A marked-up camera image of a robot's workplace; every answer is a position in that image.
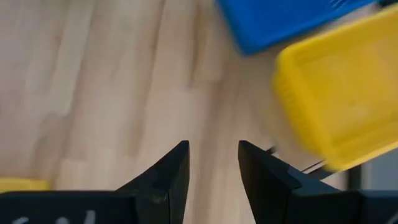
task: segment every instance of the yellow container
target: yellow container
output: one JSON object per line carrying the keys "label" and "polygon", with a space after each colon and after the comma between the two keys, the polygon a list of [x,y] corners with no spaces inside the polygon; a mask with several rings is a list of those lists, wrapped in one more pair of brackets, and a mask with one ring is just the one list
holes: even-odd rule
{"label": "yellow container", "polygon": [[273,84],[298,138],[329,169],[398,147],[398,6],[287,47]]}
{"label": "yellow container", "polygon": [[50,190],[45,180],[0,178],[0,193],[18,190]]}

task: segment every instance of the wooden floor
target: wooden floor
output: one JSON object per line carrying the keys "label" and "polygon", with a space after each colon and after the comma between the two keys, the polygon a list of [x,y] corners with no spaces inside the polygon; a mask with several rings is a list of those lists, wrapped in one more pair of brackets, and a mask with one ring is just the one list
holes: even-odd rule
{"label": "wooden floor", "polygon": [[318,160],[269,86],[282,48],[241,58],[210,0],[1,0],[0,176],[115,189],[188,139],[185,223],[253,223],[239,140]]}

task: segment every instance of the blue plastic bin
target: blue plastic bin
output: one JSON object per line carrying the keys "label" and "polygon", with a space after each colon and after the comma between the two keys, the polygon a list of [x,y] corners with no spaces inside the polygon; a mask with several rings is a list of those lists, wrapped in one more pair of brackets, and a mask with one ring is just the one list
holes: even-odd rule
{"label": "blue plastic bin", "polygon": [[246,55],[337,19],[373,0],[217,0]]}

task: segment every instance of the yellow plastic bin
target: yellow plastic bin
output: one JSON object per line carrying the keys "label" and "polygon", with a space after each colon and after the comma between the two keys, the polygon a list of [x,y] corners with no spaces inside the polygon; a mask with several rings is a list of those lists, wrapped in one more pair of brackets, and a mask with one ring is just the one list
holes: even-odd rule
{"label": "yellow plastic bin", "polygon": [[0,178],[0,193],[18,190],[50,190],[45,180]]}
{"label": "yellow plastic bin", "polygon": [[329,169],[398,147],[398,6],[287,47],[273,84],[298,138]]}

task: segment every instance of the yellow object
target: yellow object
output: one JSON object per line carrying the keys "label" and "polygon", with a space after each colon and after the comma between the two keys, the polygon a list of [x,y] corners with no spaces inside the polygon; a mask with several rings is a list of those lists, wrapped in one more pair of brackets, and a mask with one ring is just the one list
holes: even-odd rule
{"label": "yellow object", "polygon": [[398,6],[286,48],[273,84],[298,138],[329,169],[398,147]]}
{"label": "yellow object", "polygon": [[44,180],[0,178],[0,193],[18,190],[50,190],[50,187]]}

